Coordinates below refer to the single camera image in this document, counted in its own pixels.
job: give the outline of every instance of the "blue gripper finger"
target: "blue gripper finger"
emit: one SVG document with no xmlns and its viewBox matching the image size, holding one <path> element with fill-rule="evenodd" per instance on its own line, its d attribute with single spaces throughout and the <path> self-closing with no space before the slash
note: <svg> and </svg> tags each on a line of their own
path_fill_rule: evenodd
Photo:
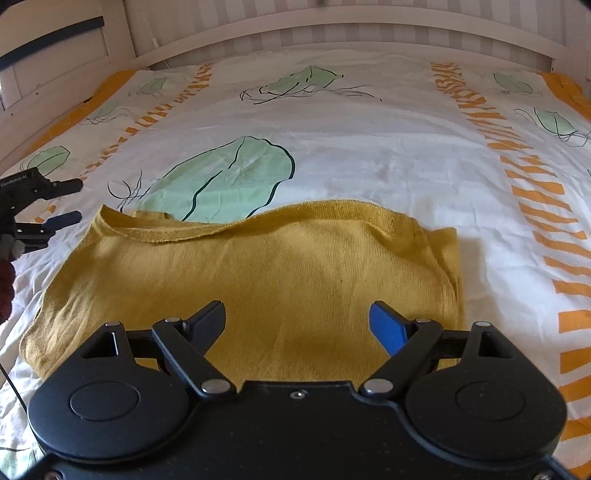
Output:
<svg viewBox="0 0 591 480">
<path fill-rule="evenodd" d="M 57 232 L 58 230 L 61 230 L 67 226 L 80 223 L 81 220 L 82 214 L 77 210 L 74 210 L 73 212 L 64 213 L 63 215 L 57 215 L 47 219 L 43 224 L 43 227 L 45 227 L 47 230 Z"/>
<path fill-rule="evenodd" d="M 389 305 L 378 300 L 369 308 L 369 329 L 392 356 L 408 342 L 414 325 Z"/>
</svg>

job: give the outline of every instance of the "mustard yellow cloth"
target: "mustard yellow cloth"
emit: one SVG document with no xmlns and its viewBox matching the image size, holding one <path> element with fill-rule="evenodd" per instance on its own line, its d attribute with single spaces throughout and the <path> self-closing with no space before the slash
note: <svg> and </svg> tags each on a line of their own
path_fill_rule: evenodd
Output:
<svg viewBox="0 0 591 480">
<path fill-rule="evenodd" d="M 124 215 L 104 206 L 45 293 L 20 351 L 48 377 L 101 324 L 146 329 L 211 300 L 226 330 L 207 358 L 245 380 L 367 378 L 388 357 L 368 310 L 463 323 L 453 228 L 355 201 L 292 205 L 226 224 Z"/>
</svg>

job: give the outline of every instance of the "red cloth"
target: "red cloth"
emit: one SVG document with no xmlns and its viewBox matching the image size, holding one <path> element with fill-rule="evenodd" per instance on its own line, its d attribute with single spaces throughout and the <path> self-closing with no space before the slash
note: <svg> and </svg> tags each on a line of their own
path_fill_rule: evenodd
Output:
<svg viewBox="0 0 591 480">
<path fill-rule="evenodd" d="M 14 267 L 7 260 L 0 260 L 0 323 L 8 320 L 14 298 Z"/>
</svg>

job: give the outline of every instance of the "striped wallpaper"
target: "striped wallpaper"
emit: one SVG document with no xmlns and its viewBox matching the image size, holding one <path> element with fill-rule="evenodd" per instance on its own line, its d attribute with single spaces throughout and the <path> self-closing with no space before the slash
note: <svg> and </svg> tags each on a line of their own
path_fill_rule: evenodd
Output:
<svg viewBox="0 0 591 480">
<path fill-rule="evenodd" d="M 564 0 L 328 0 L 334 5 L 402 5 L 486 18 L 566 43 Z M 125 0 L 137 55 L 219 25 L 276 12 L 313 8 L 316 0 Z M 505 42 L 410 25 L 318 25 L 222 42 L 168 61 L 170 67 L 290 45 L 335 41 L 396 41 L 474 51 L 549 71 L 550 59 Z"/>
</svg>

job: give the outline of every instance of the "bed frame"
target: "bed frame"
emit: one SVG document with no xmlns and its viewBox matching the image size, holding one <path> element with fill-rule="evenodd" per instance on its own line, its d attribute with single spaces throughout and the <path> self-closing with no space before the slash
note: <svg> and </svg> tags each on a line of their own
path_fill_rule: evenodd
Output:
<svg viewBox="0 0 591 480">
<path fill-rule="evenodd" d="M 100 28 L 106 55 L 89 61 L 21 95 L 12 66 L 3 69 L 2 96 L 7 108 L 0 112 L 0 172 L 18 161 L 40 131 L 84 100 L 117 70 L 144 69 L 179 54 L 221 41 L 284 28 L 326 24 L 404 24 L 436 27 L 501 40 L 549 57 L 551 71 L 571 76 L 581 85 L 591 80 L 591 14 L 577 0 L 566 4 L 567 44 L 562 45 L 519 28 L 468 15 L 414 7 L 376 5 L 303 9 L 250 18 L 212 28 L 137 57 L 129 32 L 123 0 L 25 0 L 0 17 L 0 69 L 12 58 L 60 40 Z M 508 60 L 453 48 L 386 42 L 347 42 L 314 45 L 355 46 L 483 64 L 503 69 L 527 69 Z"/>
</svg>

